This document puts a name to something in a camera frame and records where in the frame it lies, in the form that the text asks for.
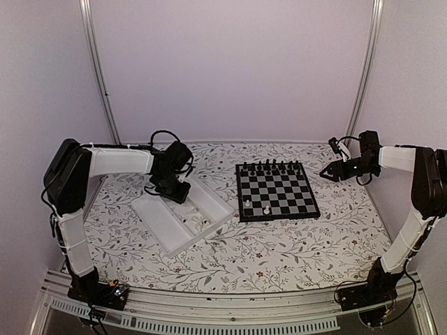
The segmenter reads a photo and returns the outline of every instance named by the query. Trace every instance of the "chess board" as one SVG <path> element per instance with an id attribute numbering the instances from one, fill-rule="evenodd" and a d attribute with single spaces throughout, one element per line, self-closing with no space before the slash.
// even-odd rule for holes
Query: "chess board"
<path id="1" fill-rule="evenodd" d="M 318 218 L 320 210 L 301 163 L 236 165 L 240 220 Z"/>

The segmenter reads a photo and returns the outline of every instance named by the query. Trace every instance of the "table surface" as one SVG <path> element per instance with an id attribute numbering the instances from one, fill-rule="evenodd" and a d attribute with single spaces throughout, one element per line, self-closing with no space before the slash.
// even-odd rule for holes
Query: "table surface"
<path id="1" fill-rule="evenodd" d="M 215 233 L 168 259 L 131 207 L 147 175 L 105 176 L 85 231 L 103 280 L 188 292 L 308 290 L 365 279 L 390 245 L 383 223 L 355 180 L 318 173 L 338 159 L 324 144 L 189 144 L 194 174 L 236 209 Z M 321 210 L 318 219 L 239 222 L 235 165 L 299 160 Z"/>

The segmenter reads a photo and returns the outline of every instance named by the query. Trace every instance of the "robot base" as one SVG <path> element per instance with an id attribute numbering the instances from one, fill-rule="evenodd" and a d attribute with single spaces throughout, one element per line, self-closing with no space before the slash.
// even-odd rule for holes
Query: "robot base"
<path id="1" fill-rule="evenodd" d="M 110 286 L 108 284 L 98 284 L 98 288 L 99 289 L 106 289 L 109 288 Z M 79 302 L 87 302 L 86 299 L 84 298 L 83 295 L 81 295 L 79 293 L 78 290 L 76 290 L 75 288 L 71 287 L 70 290 L 68 290 L 68 297 L 73 299 L 73 300 L 78 300 Z M 111 309 L 116 309 L 118 311 L 123 311 L 124 307 L 126 306 L 126 302 L 127 302 L 127 297 L 129 295 L 129 291 L 124 291 L 122 293 L 121 296 L 117 297 L 115 295 L 111 296 L 110 300 L 108 301 L 102 301 L 99 303 L 93 303 L 93 305 L 95 306 L 101 306 L 101 307 L 106 307 L 106 308 L 111 308 Z"/>
<path id="2" fill-rule="evenodd" d="M 388 292 L 375 293 L 373 299 L 365 299 L 366 284 L 353 286 L 351 288 L 342 288 L 337 291 L 338 301 L 342 307 L 342 311 L 350 311 L 357 308 L 363 308 L 382 302 L 387 302 L 391 298 L 397 298 L 396 289 Z"/>

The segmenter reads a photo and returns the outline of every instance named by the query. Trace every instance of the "white plastic tray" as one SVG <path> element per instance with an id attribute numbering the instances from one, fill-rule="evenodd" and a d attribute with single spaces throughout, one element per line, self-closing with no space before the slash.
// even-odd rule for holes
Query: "white plastic tray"
<path id="1" fill-rule="evenodd" d="M 132 201 L 132 207 L 169 258 L 221 227 L 234 209 L 197 177 L 191 175 L 185 203 L 153 195 Z"/>

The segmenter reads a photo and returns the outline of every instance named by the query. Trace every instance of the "floral pattern mat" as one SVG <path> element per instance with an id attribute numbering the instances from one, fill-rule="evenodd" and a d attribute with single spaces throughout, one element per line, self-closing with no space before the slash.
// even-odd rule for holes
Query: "floral pattern mat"
<path id="1" fill-rule="evenodd" d="M 365 189 L 318 173 L 337 159 L 323 144 L 190 144 L 194 173 L 236 209 L 206 239 L 168 259 L 131 201 L 148 176 L 105 176 L 85 231 L 103 280 L 187 292 L 247 293 L 307 290 L 365 279 L 390 245 Z M 235 165 L 266 159 L 299 160 L 321 210 L 320 218 L 239 222 Z"/>

